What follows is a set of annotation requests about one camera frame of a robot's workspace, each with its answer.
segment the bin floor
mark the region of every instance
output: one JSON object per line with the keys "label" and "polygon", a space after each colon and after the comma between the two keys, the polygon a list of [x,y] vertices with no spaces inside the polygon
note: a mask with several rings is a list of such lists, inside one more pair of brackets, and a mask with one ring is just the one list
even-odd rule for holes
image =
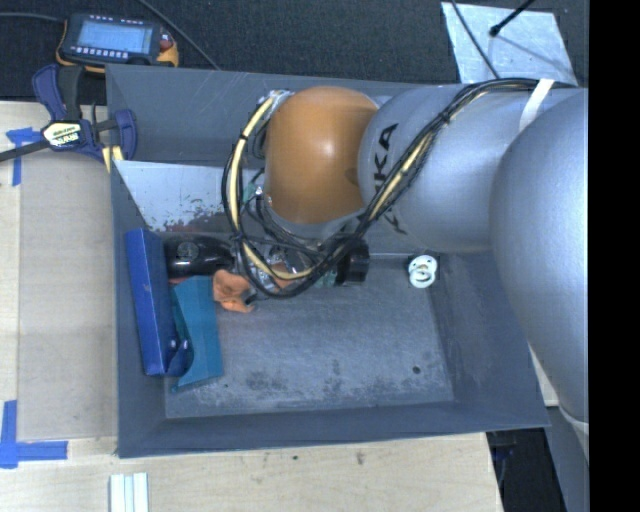
{"label": "bin floor", "polygon": [[312,288],[218,310],[223,377],[165,393],[168,417],[450,401],[429,292],[404,259],[374,258],[365,284]]}

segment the wire bundle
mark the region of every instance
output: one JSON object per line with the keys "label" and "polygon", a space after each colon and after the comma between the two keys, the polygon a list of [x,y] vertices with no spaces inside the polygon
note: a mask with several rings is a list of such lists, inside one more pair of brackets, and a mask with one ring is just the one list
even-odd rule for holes
{"label": "wire bundle", "polygon": [[[232,238],[236,246],[238,261],[242,262],[243,270],[252,284],[265,295],[273,298],[294,297],[308,289],[327,271],[335,267],[354,245],[360,243],[369,227],[384,215],[402,194],[409,189],[420,170],[424,167],[437,135],[459,112],[489,92],[530,91],[537,84],[538,80],[533,79],[506,78],[472,84],[462,89],[451,103],[420,130],[412,140],[389,171],[386,179],[364,212],[359,216],[359,222],[355,229],[350,233],[344,231],[337,233],[319,244],[317,249],[309,249],[284,229],[278,229],[277,224],[268,218],[268,213],[266,213],[268,210],[264,208],[257,208],[259,213],[257,216],[254,215],[253,218],[273,240],[252,238],[242,224],[241,214],[255,196],[252,199],[243,201],[244,187],[242,186],[240,161],[249,137],[256,130],[263,117],[268,112],[273,111],[274,102],[282,94],[282,92],[274,91],[259,103],[249,122],[242,130],[225,166],[222,178],[222,200],[231,224]],[[259,131],[262,132],[264,127],[265,125],[263,124]],[[276,268],[261,254],[254,242],[272,244],[273,247],[280,247],[285,252],[293,250],[300,254],[301,257],[304,256],[310,263],[299,272]],[[265,286],[260,273],[262,273],[262,277],[266,276],[270,279],[274,286]],[[287,286],[281,286],[278,283],[282,281],[291,283]]]}

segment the digital display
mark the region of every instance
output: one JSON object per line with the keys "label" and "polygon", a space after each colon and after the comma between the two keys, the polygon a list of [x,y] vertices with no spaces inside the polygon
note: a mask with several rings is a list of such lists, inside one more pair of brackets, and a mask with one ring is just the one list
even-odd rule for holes
{"label": "digital display", "polygon": [[78,45],[103,50],[130,53],[149,53],[151,27],[132,27],[110,23],[85,21],[80,30]]}

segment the clamp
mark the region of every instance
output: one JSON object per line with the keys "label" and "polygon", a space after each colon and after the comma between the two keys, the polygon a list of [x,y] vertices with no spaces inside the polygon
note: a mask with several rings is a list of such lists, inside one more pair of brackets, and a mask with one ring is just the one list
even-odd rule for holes
{"label": "clamp", "polygon": [[33,91],[49,112],[51,122],[42,128],[42,140],[0,153],[0,162],[49,148],[73,151],[109,167],[110,148],[100,142],[99,134],[115,128],[120,134],[120,155],[125,160],[133,157],[138,142],[133,112],[118,110],[114,119],[100,123],[83,119],[78,105],[78,83],[83,75],[82,66],[60,68],[58,64],[50,64],[36,72],[32,79]]}

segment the white round object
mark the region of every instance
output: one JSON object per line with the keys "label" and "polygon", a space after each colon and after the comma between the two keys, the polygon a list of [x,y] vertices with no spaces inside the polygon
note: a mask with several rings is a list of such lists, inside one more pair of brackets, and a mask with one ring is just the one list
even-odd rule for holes
{"label": "white round object", "polygon": [[409,264],[409,281],[416,288],[428,288],[436,280],[438,261],[428,254],[414,258]]}

